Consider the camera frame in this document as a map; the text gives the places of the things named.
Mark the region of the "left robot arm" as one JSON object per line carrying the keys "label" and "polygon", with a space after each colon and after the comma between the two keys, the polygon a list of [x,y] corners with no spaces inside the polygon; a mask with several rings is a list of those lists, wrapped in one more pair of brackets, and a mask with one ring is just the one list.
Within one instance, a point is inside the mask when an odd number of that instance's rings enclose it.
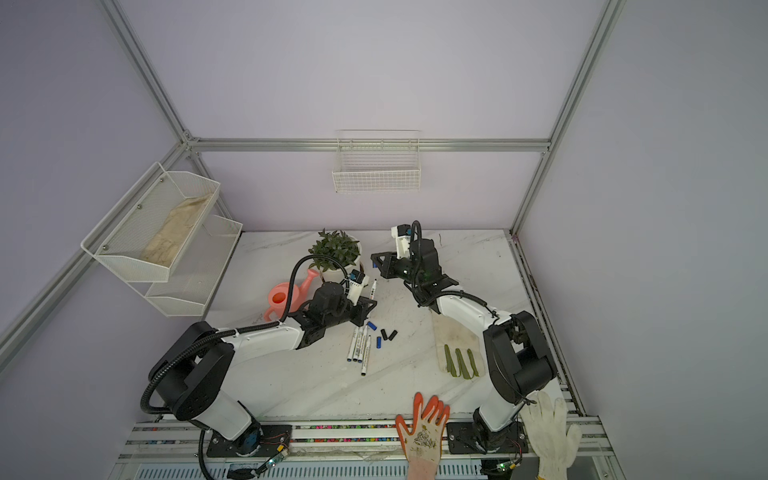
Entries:
{"label": "left robot arm", "polygon": [[326,283],[281,322],[229,330],[196,322],[151,369],[140,408],[171,414],[234,443],[254,441],[261,434],[259,422],[224,389],[230,370],[272,353],[307,348],[343,323],[362,327],[376,306],[374,299],[353,301],[344,286]]}

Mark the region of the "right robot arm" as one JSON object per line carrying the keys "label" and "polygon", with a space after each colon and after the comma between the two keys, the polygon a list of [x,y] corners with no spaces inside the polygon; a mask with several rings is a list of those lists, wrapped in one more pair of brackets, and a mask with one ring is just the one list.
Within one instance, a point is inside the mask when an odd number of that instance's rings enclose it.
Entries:
{"label": "right robot arm", "polygon": [[478,442],[493,451],[529,396],[557,377],[557,366],[536,318],[498,310],[443,272],[434,241],[417,238],[407,250],[371,255],[386,279],[401,279],[417,305],[457,321],[483,343],[492,390],[475,410]]}

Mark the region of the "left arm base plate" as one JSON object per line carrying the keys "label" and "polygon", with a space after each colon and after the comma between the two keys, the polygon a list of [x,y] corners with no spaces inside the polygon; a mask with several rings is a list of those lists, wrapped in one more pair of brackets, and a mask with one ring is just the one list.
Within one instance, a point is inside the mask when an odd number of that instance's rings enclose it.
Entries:
{"label": "left arm base plate", "polygon": [[213,432],[206,455],[210,458],[269,458],[278,453],[279,447],[288,448],[292,431],[289,424],[261,424],[259,430],[249,428],[236,440],[227,440]]}

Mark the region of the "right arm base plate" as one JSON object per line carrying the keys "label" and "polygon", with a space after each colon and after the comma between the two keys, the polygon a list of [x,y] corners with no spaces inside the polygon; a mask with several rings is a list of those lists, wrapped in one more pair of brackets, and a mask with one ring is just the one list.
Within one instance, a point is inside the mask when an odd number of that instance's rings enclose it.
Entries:
{"label": "right arm base plate", "polygon": [[447,424],[448,450],[451,454],[524,454],[529,451],[527,436],[520,422],[492,432],[475,422]]}

